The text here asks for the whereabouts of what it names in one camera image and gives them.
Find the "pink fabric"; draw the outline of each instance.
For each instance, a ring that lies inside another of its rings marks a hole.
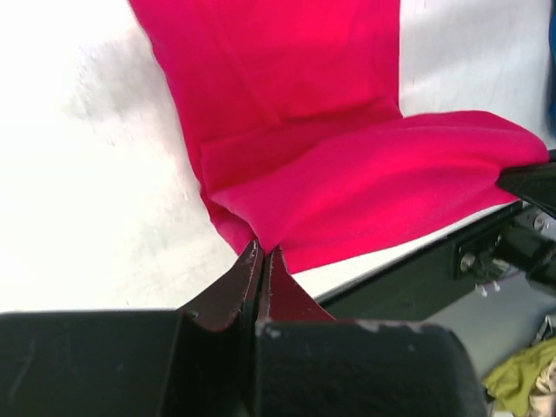
[[[403,118],[395,0],[131,0],[201,194],[237,251],[292,272],[391,247],[514,198],[546,147],[485,112]]]

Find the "metal screw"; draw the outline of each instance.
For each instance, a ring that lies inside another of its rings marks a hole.
[[[535,220],[533,221],[533,228],[538,232],[543,231],[545,228],[550,228],[548,217],[544,213],[541,213],[540,215],[535,217]]]
[[[463,257],[461,258],[461,264],[460,264],[460,270],[461,272],[467,272],[470,267],[473,266],[473,264],[475,263],[475,255],[473,254],[465,254],[463,255]]]

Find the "black metal edge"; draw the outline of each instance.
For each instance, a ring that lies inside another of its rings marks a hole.
[[[516,215],[520,214],[524,210],[523,202],[515,202],[509,206],[495,211],[494,213],[473,222],[464,228],[456,230],[455,232],[448,234],[438,241],[426,245],[423,248],[401,258],[395,263],[391,264],[389,267],[385,267],[378,272],[373,272],[371,275],[364,276],[361,280],[354,280],[340,288],[337,288],[331,293],[327,293],[316,300],[321,304],[323,308],[329,308],[336,302],[350,296],[351,294],[358,292],[374,282],[387,277],[390,274],[395,273],[401,268],[411,268],[411,264],[417,260],[421,260],[423,257],[431,256],[431,262],[437,262],[439,259],[434,256],[434,250],[440,247],[454,247],[459,246],[463,241],[471,236],[475,236],[479,233],[484,232],[484,230],[489,229],[493,224],[500,224],[501,219],[511,220]],[[453,256],[449,259],[444,259],[442,261],[447,262],[450,268],[453,267],[455,263],[456,251],[453,252]]]
[[[504,169],[496,185],[556,218],[555,180],[556,162],[549,162]]]
[[[0,415],[166,415],[176,311],[8,313]]]

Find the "yellow cloth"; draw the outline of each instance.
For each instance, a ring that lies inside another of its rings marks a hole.
[[[535,381],[556,357],[556,338],[548,339],[515,354],[498,365],[484,380],[488,393],[498,400],[500,411],[526,417],[529,394]]]

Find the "white surface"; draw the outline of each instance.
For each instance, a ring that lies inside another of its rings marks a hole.
[[[487,109],[549,137],[550,0],[401,4],[406,114]],[[172,308],[232,264],[125,1],[7,2],[0,49],[0,310]],[[322,295],[443,233],[297,278]]]

